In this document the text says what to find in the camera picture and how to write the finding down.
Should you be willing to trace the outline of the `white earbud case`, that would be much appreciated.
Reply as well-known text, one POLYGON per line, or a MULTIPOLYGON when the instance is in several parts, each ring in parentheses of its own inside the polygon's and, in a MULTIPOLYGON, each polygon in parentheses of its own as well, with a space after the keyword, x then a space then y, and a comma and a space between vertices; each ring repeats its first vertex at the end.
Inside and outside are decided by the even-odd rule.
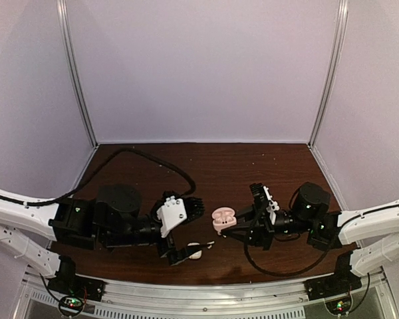
MULTIPOLYGON (((188 243, 188 246, 189 246, 189 247, 190 247, 190 246, 198 246, 198 245, 200 245, 200 244, 197 243, 197 242, 188 243)), ((201 259, 201 256, 202 256, 202 250, 200 249, 199 251, 197 251, 197 252, 195 252, 194 254, 190 255, 188 258, 189 258, 190 260, 196 261, 196 260, 201 259)))

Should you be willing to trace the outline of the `pink earbud case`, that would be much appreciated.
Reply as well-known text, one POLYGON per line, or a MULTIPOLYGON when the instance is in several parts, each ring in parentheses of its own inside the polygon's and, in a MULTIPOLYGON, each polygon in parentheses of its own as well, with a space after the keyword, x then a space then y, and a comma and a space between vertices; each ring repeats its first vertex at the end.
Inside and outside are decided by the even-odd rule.
POLYGON ((213 219, 212 225, 218 235, 224 229, 228 229, 237 224, 237 218, 235 216, 235 210, 230 207, 220 207, 216 209, 212 214, 213 219))

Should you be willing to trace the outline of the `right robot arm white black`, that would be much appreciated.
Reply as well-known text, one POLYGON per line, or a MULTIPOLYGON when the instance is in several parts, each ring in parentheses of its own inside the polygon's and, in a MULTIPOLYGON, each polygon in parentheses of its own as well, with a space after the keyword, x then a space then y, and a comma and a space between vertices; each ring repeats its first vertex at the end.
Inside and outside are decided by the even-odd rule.
POLYGON ((212 214, 213 228, 224 237, 243 244, 249 264, 260 273, 289 278, 315 268, 332 249, 354 242, 380 237, 367 247, 349 251, 337 259, 337 270, 328 278, 333 293, 342 293, 354 278, 399 259, 399 199, 356 211, 330 211, 330 194, 315 183, 302 184, 293 194, 288 209, 280 208, 267 186, 250 186, 253 204, 241 211, 221 207, 212 214), (249 247, 268 251, 277 235, 307 233, 307 244, 322 251, 311 265, 294 272, 275 272, 260 267, 251 257, 249 247))

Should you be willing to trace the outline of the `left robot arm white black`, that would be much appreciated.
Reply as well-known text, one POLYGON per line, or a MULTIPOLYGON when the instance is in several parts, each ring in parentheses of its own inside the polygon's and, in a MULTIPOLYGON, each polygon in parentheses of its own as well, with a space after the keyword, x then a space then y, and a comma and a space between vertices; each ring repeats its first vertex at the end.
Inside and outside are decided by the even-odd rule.
POLYGON ((213 242, 177 249, 172 231, 204 214, 195 197, 171 194, 159 200, 157 217, 140 212, 142 200, 128 185, 105 185, 91 200, 40 199, 0 189, 0 246, 23 259, 43 277, 56 281, 68 295, 82 290, 74 261, 43 248, 24 234, 30 231, 50 241, 86 250, 101 244, 119 247, 157 246, 170 265, 178 265, 213 242))

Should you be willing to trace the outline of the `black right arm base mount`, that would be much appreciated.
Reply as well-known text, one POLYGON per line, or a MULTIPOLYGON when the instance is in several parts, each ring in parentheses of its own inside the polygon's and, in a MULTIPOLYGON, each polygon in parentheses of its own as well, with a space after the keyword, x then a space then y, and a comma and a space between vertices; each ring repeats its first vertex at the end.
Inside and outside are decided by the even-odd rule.
POLYGON ((309 300, 330 298, 347 294, 351 290, 362 287, 361 278, 357 276, 337 276, 335 274, 309 279, 305 281, 305 289, 309 300))

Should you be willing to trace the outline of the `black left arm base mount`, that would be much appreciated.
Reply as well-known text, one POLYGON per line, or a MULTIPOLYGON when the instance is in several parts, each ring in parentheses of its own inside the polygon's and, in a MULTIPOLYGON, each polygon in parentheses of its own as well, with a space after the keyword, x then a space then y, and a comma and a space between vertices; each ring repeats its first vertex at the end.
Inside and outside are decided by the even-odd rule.
POLYGON ((79 276, 76 274, 58 274, 50 278, 47 288, 53 292, 84 298, 100 302, 104 292, 105 282, 98 279, 79 276))

